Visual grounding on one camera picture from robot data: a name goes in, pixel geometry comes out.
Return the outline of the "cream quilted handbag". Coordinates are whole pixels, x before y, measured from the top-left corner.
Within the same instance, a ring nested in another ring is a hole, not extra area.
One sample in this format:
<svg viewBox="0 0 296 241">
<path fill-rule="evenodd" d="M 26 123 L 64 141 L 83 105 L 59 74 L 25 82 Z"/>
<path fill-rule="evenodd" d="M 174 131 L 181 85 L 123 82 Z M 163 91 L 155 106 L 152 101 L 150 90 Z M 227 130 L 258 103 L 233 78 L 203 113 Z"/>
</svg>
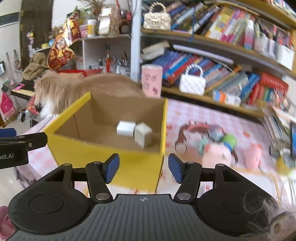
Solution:
<svg viewBox="0 0 296 241">
<path fill-rule="evenodd" d="M 156 6 L 161 6 L 163 11 L 154 12 Z M 144 14 L 144 29 L 151 30 L 171 30 L 171 15 L 167 12 L 164 4 L 160 2 L 153 3 L 149 11 Z"/>
</svg>

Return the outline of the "grey toy car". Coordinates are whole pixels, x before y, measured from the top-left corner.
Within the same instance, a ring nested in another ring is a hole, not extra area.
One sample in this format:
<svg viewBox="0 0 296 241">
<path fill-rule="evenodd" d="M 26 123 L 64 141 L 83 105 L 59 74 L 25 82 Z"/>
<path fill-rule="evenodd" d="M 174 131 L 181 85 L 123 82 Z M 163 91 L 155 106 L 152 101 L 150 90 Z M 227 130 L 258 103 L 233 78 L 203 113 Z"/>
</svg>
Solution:
<svg viewBox="0 0 296 241">
<path fill-rule="evenodd" d="M 221 142 L 224 138 L 224 130 L 222 128 L 210 128 L 208 129 L 208 136 L 214 142 Z"/>
</svg>

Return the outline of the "white quilted pearl handbag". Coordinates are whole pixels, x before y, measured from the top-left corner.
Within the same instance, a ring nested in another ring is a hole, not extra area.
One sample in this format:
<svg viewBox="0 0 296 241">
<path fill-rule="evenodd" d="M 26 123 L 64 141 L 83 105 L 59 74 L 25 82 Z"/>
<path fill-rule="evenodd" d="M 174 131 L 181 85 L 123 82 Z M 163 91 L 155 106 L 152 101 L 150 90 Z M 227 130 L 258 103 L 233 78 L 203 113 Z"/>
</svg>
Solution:
<svg viewBox="0 0 296 241">
<path fill-rule="evenodd" d="M 197 68 L 200 70 L 199 75 L 189 74 L 191 69 Z M 202 68 L 193 63 L 187 67 L 185 73 L 181 75 L 179 90 L 182 93 L 203 96 L 205 93 L 206 80 L 203 77 L 204 72 Z"/>
</svg>

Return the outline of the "yellow tape roll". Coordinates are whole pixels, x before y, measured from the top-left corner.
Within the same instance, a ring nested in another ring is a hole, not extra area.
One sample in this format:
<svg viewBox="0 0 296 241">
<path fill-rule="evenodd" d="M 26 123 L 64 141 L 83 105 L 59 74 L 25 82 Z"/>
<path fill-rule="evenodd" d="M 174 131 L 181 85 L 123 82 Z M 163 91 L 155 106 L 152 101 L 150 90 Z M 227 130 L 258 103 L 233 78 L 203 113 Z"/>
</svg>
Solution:
<svg viewBox="0 0 296 241">
<path fill-rule="evenodd" d="M 291 158 L 290 154 L 283 153 L 277 159 L 275 169 L 281 175 L 289 175 L 295 170 L 295 160 Z"/>
</svg>

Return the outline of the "wooden bookshelf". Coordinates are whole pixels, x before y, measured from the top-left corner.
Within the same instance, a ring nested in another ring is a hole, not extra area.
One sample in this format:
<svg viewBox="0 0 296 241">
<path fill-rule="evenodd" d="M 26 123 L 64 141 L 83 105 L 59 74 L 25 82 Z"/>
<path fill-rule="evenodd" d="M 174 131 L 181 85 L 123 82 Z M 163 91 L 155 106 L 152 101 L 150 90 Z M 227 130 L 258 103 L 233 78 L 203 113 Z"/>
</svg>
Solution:
<svg viewBox="0 0 296 241">
<path fill-rule="evenodd" d="M 160 2 L 171 15 L 171 30 L 144 29 L 144 14 Z M 266 72 L 282 81 L 295 79 L 295 18 L 266 1 L 133 1 L 132 79 L 140 79 L 143 47 L 167 41 L 180 54 L 173 70 L 164 69 L 162 96 L 201 102 L 215 109 L 262 117 L 260 101 L 247 106 L 215 102 L 219 90 L 240 74 Z M 182 93 L 182 73 L 198 63 L 208 76 L 203 96 Z"/>
</svg>

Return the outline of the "red gold snack bag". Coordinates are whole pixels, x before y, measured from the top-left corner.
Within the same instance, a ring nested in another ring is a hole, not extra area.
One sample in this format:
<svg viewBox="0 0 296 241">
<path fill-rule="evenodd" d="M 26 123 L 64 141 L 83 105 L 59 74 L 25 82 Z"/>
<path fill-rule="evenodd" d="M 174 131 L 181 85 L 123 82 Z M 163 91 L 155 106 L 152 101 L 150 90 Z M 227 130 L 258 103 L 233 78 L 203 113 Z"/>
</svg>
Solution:
<svg viewBox="0 0 296 241">
<path fill-rule="evenodd" d="M 48 53 L 47 65 L 50 70 L 57 71 L 75 58 L 75 53 L 70 46 L 80 40 L 80 37 L 80 11 L 76 10 L 67 15 L 62 30 Z"/>
</svg>

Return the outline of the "white cube box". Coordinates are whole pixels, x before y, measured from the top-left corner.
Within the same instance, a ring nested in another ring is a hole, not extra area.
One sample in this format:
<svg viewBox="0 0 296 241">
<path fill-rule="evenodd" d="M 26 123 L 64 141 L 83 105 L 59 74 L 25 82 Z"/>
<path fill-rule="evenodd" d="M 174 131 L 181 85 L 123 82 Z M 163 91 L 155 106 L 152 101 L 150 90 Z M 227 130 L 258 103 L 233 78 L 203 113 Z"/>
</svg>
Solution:
<svg viewBox="0 0 296 241">
<path fill-rule="evenodd" d="M 135 122 L 120 120 L 116 127 L 116 133 L 119 136 L 133 138 L 135 126 Z"/>
</svg>

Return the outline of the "pink shopping bag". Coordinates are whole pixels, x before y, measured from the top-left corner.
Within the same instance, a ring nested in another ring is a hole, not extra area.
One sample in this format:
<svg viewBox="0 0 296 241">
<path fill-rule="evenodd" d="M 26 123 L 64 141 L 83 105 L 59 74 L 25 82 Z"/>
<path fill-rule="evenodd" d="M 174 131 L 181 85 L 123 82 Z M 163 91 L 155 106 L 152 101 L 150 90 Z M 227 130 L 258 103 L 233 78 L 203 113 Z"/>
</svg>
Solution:
<svg viewBox="0 0 296 241">
<path fill-rule="evenodd" d="M 5 92 L 1 96 L 1 112 L 5 118 L 10 118 L 16 112 L 13 102 Z"/>
</svg>

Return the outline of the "cream cube box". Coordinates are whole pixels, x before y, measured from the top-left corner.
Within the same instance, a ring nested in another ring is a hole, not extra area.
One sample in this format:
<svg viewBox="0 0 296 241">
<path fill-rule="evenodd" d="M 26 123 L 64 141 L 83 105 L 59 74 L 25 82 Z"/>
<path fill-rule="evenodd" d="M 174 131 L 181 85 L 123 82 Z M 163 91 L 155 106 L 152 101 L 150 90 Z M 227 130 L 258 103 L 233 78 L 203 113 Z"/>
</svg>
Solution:
<svg viewBox="0 0 296 241">
<path fill-rule="evenodd" d="M 146 148 L 152 143 L 152 128 L 141 122 L 135 126 L 134 141 L 142 148 Z"/>
</svg>

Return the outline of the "yellow cardboard box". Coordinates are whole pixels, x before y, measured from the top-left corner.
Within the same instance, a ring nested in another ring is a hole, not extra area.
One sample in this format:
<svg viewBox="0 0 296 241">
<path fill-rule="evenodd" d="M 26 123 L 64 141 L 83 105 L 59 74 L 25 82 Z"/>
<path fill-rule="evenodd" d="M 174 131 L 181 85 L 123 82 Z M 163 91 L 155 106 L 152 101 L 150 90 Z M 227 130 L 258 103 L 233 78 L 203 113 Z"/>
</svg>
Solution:
<svg viewBox="0 0 296 241">
<path fill-rule="evenodd" d="M 74 168 L 104 162 L 117 153 L 120 165 L 112 184 L 154 192 L 166 148 L 167 105 L 164 98 L 87 93 L 45 128 L 49 149 L 58 165 Z M 151 145 L 142 148 L 132 137 L 118 135 L 120 121 L 148 125 Z"/>
</svg>

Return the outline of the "stack of booklets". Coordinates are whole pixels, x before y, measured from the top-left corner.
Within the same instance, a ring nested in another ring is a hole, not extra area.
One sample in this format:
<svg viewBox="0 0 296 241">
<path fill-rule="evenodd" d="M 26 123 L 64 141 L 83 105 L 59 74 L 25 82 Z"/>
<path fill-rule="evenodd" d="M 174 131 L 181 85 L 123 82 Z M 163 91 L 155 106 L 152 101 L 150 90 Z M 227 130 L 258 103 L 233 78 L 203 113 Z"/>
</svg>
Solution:
<svg viewBox="0 0 296 241">
<path fill-rule="evenodd" d="M 295 123 L 295 105 L 291 104 L 290 108 L 294 110 L 286 112 L 271 105 L 261 108 L 264 115 L 261 122 L 274 150 L 291 147 L 290 124 Z"/>
</svg>

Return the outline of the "orange white medicine box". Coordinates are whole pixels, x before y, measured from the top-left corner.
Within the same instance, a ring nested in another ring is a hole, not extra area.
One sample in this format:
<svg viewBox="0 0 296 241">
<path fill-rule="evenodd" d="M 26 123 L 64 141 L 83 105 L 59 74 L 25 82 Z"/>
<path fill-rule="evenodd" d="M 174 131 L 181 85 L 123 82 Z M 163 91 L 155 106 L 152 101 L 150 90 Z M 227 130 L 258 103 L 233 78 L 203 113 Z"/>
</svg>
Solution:
<svg viewBox="0 0 296 241">
<path fill-rule="evenodd" d="M 212 98 L 215 102 L 218 102 L 218 103 L 234 105 L 234 106 L 240 106 L 241 104 L 241 99 L 239 96 L 230 95 L 222 91 L 213 90 Z"/>
</svg>

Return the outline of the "red dictionary book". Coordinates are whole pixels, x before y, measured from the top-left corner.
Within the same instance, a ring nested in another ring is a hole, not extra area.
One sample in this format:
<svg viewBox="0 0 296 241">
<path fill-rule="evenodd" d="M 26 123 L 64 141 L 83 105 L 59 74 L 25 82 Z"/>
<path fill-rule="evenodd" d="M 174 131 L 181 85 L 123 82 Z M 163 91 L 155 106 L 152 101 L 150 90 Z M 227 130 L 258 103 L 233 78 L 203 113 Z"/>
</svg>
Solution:
<svg viewBox="0 0 296 241">
<path fill-rule="evenodd" d="M 280 90 L 287 93 L 289 85 L 273 75 L 266 72 L 260 74 L 260 84 L 264 87 L 269 87 L 272 89 Z"/>
</svg>

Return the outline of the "large pink plush pig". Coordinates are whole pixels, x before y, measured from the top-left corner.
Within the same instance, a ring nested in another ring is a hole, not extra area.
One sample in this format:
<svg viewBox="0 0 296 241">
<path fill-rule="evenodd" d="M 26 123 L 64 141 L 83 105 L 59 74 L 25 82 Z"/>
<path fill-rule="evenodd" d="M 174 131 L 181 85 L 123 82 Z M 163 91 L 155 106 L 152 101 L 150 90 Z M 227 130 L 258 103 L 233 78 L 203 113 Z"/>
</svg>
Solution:
<svg viewBox="0 0 296 241">
<path fill-rule="evenodd" d="M 230 166 L 231 161 L 231 152 L 224 144 L 210 143 L 204 147 L 204 155 L 201 160 L 203 168 L 215 168 L 217 164 Z"/>
</svg>

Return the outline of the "white shelf unit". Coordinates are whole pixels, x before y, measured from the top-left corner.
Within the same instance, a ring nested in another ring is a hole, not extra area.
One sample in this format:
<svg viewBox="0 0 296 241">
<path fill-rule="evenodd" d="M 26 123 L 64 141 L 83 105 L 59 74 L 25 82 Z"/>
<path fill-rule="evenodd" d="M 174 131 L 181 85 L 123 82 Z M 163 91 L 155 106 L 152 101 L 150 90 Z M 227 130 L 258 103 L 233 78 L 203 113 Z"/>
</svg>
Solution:
<svg viewBox="0 0 296 241">
<path fill-rule="evenodd" d="M 70 46 L 75 58 L 55 72 L 83 71 L 88 75 L 100 72 L 128 72 L 130 64 L 130 37 L 128 34 L 117 36 L 95 36 L 80 38 Z"/>
</svg>

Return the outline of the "olive green cloth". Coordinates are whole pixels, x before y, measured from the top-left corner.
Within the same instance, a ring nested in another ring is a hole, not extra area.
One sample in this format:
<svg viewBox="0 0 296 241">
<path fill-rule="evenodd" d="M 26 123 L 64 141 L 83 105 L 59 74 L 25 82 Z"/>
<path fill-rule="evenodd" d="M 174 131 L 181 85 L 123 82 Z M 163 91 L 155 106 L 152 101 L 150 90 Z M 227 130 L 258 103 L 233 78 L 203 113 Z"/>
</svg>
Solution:
<svg viewBox="0 0 296 241">
<path fill-rule="evenodd" d="M 23 70 L 22 77 L 26 81 L 32 81 L 40 77 L 47 69 L 49 69 L 47 56 L 42 52 L 37 52 L 30 59 L 29 65 Z"/>
</svg>

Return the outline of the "green blue toy bottle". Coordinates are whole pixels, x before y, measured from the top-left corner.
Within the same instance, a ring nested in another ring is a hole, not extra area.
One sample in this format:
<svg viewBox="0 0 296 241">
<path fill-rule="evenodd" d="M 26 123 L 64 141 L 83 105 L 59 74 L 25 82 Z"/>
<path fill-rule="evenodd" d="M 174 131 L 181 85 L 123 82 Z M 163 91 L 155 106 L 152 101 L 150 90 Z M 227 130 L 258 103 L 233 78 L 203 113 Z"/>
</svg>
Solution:
<svg viewBox="0 0 296 241">
<path fill-rule="evenodd" d="M 237 140 L 233 134 L 226 134 L 222 139 L 222 143 L 232 152 L 237 144 Z"/>
</svg>

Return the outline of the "pink printed cup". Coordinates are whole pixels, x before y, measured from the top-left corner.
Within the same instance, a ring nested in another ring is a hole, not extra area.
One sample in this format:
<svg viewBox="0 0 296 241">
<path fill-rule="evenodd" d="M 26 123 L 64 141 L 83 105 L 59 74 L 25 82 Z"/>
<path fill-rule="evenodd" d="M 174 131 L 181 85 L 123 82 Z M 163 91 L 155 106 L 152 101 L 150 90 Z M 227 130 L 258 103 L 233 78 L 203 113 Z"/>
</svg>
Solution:
<svg viewBox="0 0 296 241">
<path fill-rule="evenodd" d="M 160 98 L 163 81 L 163 67 L 145 64 L 142 66 L 142 90 L 147 97 Z"/>
</svg>

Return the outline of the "small pink plush toy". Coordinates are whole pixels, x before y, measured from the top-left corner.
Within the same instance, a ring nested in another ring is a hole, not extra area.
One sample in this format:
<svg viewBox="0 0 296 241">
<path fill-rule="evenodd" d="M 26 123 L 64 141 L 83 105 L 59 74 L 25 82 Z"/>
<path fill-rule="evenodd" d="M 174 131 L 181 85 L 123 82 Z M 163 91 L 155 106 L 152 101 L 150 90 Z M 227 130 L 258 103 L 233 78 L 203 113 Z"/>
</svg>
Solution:
<svg viewBox="0 0 296 241">
<path fill-rule="evenodd" d="M 251 144 L 244 150 L 243 155 L 245 158 L 245 166 L 248 170 L 254 171 L 259 168 L 262 158 L 261 145 Z"/>
</svg>

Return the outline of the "fluffy orange cat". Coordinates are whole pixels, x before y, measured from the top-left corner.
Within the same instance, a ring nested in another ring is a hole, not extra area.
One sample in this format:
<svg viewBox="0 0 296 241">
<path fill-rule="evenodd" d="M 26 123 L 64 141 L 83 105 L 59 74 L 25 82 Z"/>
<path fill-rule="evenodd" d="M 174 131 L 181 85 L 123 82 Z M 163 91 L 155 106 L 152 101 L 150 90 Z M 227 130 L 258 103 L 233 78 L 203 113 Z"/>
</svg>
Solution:
<svg viewBox="0 0 296 241">
<path fill-rule="evenodd" d="M 58 115 L 87 92 L 117 97 L 144 96 L 144 92 L 125 75 L 99 73 L 83 76 L 78 73 L 46 71 L 34 80 L 34 107 L 42 118 Z"/>
</svg>

